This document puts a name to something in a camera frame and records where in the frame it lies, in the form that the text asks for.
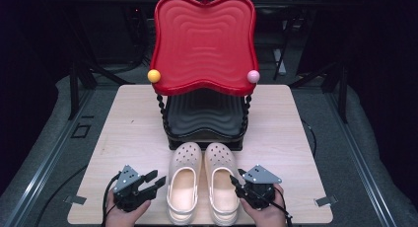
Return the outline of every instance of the human hand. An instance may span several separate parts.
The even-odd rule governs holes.
[[[139,217],[141,217],[148,207],[151,205],[151,200],[146,200],[138,208],[131,212],[125,212],[114,206],[113,191],[107,193],[106,212],[107,217],[105,221],[106,227],[133,227]]]
[[[283,194],[283,189],[277,184],[273,185]],[[281,194],[276,190],[274,202],[283,207],[284,200]],[[244,198],[241,198],[241,204],[244,211],[254,220],[257,227],[284,227],[286,226],[286,218],[283,211],[270,205],[261,210],[253,209]]]

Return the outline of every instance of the red tray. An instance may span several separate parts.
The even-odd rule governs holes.
[[[155,10],[156,46],[150,69],[161,79],[157,94],[209,88],[232,96],[252,93],[247,80],[258,71],[250,0],[160,0]]]

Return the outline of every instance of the light wood tabletop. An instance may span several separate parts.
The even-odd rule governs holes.
[[[329,223],[330,207],[318,207],[314,202],[325,197],[325,192],[289,87],[257,85],[250,105],[243,150],[233,152],[238,168],[249,170],[259,164],[281,178],[293,223]],[[101,223],[105,187],[112,177],[130,165],[140,175],[158,170],[156,181],[168,175],[173,152],[169,149],[152,86],[121,86],[77,192],[87,200],[83,205],[72,205],[68,221]],[[200,175],[196,216],[191,224],[211,225],[204,166]],[[137,224],[171,224],[167,215],[167,191],[167,184],[158,190],[157,198]],[[237,224],[252,223],[240,207]]]

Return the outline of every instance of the shoe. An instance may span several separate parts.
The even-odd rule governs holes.
[[[187,225],[194,217],[197,186],[202,166],[202,151],[186,142],[175,151],[169,166],[168,215],[174,225]]]
[[[222,143],[211,143],[204,157],[212,220],[219,226],[231,226],[237,221],[240,203],[230,178],[239,176],[234,154]]]

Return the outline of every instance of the yellow ball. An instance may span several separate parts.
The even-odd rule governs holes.
[[[148,80],[151,83],[157,83],[160,81],[160,79],[161,79],[161,74],[158,70],[152,69],[148,72]]]

